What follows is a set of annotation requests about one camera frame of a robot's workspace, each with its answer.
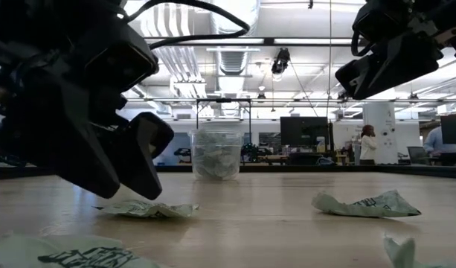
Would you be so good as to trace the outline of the white pillar with wall boxes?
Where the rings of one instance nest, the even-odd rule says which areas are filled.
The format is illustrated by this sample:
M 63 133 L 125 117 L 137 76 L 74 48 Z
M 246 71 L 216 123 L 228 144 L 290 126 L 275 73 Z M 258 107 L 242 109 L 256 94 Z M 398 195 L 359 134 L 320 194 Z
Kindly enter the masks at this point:
M 376 150 L 374 161 L 377 165 L 398 163 L 396 142 L 396 121 L 394 104 L 391 102 L 366 103 L 363 106 L 364 123 L 371 125 L 375 132 Z

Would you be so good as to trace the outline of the black aluminium table frame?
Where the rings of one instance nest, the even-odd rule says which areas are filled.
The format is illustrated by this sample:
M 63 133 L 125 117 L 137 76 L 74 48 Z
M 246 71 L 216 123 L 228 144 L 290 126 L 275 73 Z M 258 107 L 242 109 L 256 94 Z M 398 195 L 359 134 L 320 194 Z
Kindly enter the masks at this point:
M 427 165 L 369 165 L 369 166 L 241 166 L 240 173 L 395 173 L 415 176 L 433 176 L 456 179 L 456 167 Z M 51 176 L 52 170 L 43 167 L 0 166 L 0 179 Z

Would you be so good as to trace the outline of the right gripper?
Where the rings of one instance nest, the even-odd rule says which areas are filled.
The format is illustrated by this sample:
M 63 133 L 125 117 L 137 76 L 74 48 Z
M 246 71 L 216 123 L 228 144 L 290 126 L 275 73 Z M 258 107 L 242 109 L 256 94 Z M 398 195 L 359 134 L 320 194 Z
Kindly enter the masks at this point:
M 414 0 L 414 9 L 432 22 L 432 37 L 440 48 L 455 49 L 456 0 Z M 398 36 L 386 47 L 358 61 L 357 96 L 369 98 L 439 68 L 443 53 L 434 40 L 414 35 Z

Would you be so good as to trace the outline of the clear plastic cup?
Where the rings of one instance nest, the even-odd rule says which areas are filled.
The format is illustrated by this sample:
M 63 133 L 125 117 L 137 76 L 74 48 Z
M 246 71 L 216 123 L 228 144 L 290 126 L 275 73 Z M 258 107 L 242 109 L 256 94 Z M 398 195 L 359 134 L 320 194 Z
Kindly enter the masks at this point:
M 190 132 L 192 170 L 197 179 L 225 181 L 240 172 L 243 136 L 233 130 Z

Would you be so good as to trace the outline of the silver ventilation duct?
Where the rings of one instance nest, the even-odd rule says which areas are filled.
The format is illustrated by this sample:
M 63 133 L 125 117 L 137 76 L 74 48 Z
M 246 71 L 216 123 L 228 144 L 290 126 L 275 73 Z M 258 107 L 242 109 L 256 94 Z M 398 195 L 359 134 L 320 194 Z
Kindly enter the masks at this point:
M 247 36 L 256 32 L 260 13 L 261 0 L 210 0 L 250 26 Z M 238 27 L 226 18 L 212 13 L 211 30 L 215 34 L 231 34 Z M 217 46 L 215 47 L 217 67 L 216 90 L 222 98 L 239 98 L 247 75 L 248 61 L 251 58 L 248 46 Z

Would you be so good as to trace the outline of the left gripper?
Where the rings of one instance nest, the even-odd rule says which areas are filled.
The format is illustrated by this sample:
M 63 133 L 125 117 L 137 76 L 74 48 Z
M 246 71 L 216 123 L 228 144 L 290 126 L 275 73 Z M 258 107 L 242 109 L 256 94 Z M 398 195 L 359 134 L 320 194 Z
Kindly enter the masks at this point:
M 0 41 L 40 52 L 71 51 L 126 0 L 0 0 Z M 120 187 L 89 123 L 89 94 L 70 84 L 26 89 L 1 100 L 0 147 L 102 198 Z

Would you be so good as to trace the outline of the black computer monitor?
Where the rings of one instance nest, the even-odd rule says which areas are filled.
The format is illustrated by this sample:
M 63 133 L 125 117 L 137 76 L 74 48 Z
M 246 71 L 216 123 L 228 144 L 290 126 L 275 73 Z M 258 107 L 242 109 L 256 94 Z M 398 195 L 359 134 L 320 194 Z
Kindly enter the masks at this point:
M 280 142 L 289 147 L 313 147 L 323 141 L 329 152 L 333 140 L 331 126 L 327 117 L 281 117 Z
M 444 144 L 456 144 L 456 115 L 440 118 L 441 132 Z

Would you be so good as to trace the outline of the person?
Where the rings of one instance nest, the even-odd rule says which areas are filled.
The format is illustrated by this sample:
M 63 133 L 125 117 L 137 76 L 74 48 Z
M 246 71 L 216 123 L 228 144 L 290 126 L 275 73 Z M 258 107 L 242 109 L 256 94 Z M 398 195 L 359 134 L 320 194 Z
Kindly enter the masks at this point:
M 375 165 L 376 157 L 376 134 L 372 125 L 364 125 L 361 133 L 360 165 Z
M 441 127 L 436 127 L 428 133 L 423 147 L 431 156 L 439 156 L 442 153 L 456 153 L 456 144 L 443 143 Z

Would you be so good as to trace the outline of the green white stevia packet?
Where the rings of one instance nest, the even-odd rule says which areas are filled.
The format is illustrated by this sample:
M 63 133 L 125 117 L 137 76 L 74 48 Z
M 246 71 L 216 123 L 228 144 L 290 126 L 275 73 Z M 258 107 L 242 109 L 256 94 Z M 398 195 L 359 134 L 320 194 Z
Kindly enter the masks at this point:
M 7 234 L 0 240 L 2 268 L 169 268 L 139 257 L 121 241 L 95 235 L 34 237 Z
M 106 214 L 139 218 L 187 218 L 198 209 L 199 204 L 167 205 L 140 200 L 126 200 L 104 207 L 94 207 Z
M 386 191 L 377 197 L 368 197 L 354 203 L 339 202 L 335 197 L 319 193 L 312 206 L 324 213 L 349 217 L 414 217 L 422 213 L 409 204 L 397 190 Z
M 392 237 L 383 237 L 383 246 L 394 268 L 456 268 L 456 264 L 423 264 L 416 260 L 416 242 L 408 238 L 399 243 Z

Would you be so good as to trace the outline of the long ceiling light strip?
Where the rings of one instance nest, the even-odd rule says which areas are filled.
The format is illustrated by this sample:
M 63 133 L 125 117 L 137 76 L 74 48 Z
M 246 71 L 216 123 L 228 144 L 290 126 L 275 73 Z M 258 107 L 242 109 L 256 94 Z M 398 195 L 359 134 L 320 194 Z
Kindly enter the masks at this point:
M 188 46 L 208 46 L 208 45 L 262 45 L 264 39 L 262 38 L 233 38 L 233 39 L 203 39 L 203 40 L 190 40 L 174 43 L 174 45 L 188 45 Z
M 350 38 L 316 38 L 316 39 L 300 39 L 300 38 L 285 38 L 274 39 L 274 44 L 288 44 L 288 45 L 349 45 Z

